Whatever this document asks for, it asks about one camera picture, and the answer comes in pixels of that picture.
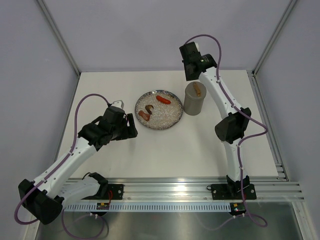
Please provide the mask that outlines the grey round lid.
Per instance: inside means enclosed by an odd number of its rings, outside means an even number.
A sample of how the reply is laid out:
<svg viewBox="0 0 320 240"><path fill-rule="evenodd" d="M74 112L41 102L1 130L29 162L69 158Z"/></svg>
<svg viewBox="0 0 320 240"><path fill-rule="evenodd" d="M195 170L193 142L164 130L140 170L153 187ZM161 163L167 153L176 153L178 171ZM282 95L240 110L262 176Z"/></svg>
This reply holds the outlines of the grey round lid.
<svg viewBox="0 0 320 240"><path fill-rule="evenodd" d="M184 92L185 97L192 101L202 101L207 95L206 87L199 81L190 82Z"/></svg>

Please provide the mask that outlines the grey cylindrical container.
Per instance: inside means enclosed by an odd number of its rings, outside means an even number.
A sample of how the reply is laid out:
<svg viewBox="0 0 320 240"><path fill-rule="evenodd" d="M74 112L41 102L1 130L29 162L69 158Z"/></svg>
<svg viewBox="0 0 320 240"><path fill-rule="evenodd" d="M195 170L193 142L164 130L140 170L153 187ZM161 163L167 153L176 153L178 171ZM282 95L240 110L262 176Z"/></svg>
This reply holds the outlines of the grey cylindrical container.
<svg viewBox="0 0 320 240"><path fill-rule="evenodd" d="M185 95L183 110L187 115L196 116L201 113L204 103L203 97L190 97Z"/></svg>

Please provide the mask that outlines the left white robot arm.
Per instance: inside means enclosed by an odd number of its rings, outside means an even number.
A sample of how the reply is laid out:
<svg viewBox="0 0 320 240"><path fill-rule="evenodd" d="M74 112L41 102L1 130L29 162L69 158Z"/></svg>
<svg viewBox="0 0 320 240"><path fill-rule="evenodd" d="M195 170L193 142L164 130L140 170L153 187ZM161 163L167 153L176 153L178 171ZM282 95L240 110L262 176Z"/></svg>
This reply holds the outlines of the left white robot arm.
<svg viewBox="0 0 320 240"><path fill-rule="evenodd" d="M69 177L90 157L111 141L136 138L134 116L115 105L102 116L84 125L75 133L69 151L41 175L18 185L20 206L44 225L55 220L67 206L82 199L100 200L110 196L108 180L97 172L64 186Z"/></svg>

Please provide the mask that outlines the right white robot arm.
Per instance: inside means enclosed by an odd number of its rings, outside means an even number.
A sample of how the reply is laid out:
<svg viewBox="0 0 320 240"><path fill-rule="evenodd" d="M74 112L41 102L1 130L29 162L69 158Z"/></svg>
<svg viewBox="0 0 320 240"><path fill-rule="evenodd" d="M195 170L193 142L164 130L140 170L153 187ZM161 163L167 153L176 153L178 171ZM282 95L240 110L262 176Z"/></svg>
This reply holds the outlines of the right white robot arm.
<svg viewBox="0 0 320 240"><path fill-rule="evenodd" d="M206 63L204 60L187 62L183 60L187 81L199 80L202 83L220 112L221 121L214 127L215 134L223 143L227 158L226 184L216 190L218 196L239 198L245 188L250 186L250 178L245 173L241 157L241 141L251 117L251 110L243 108L228 90L219 74L215 61Z"/></svg>

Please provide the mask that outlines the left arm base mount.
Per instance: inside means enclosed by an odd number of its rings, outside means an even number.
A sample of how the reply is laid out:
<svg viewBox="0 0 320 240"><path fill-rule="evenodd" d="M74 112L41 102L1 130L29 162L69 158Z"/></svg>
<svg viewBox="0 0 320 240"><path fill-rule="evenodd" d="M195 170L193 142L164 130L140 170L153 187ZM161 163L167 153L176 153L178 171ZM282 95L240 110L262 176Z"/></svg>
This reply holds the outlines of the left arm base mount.
<svg viewBox="0 0 320 240"><path fill-rule="evenodd" d="M122 200L123 199L123 194L124 194L123 184L109 183L109 181L105 177L98 174L97 172L86 173L82 178L82 180L84 180L86 177L90 177L97 180L100 187L95 195L87 196L83 198L84 200Z"/></svg>

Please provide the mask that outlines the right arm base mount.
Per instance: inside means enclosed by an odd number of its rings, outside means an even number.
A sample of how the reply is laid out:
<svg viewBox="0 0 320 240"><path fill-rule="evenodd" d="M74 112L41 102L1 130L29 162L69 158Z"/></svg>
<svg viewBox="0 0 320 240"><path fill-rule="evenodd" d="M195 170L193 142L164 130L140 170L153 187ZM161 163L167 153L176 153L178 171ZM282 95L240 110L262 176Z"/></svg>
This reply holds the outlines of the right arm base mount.
<svg viewBox="0 0 320 240"><path fill-rule="evenodd" d="M211 184L211 185L208 185L206 189L211 192L213 200L242 200L243 199L241 190L237 190L235 193L232 193L228 189L228 185L226 183ZM252 183L244 187L243 196L245 200L257 199L255 186Z"/></svg>

